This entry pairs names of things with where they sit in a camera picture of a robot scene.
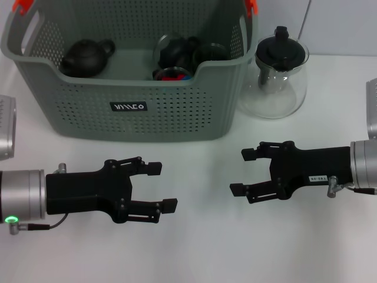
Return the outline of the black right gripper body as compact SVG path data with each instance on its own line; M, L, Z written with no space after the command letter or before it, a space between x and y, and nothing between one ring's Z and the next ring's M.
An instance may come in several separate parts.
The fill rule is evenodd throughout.
M338 183L352 183L350 147L302 150L293 142L270 143L270 188L280 200L291 198L305 186L326 186L332 176Z

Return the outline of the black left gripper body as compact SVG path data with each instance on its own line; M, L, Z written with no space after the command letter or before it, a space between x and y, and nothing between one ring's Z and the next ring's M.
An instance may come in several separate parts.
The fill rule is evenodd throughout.
M128 221L133 163L107 160L94 172L46 175L47 214L100 211L113 222Z

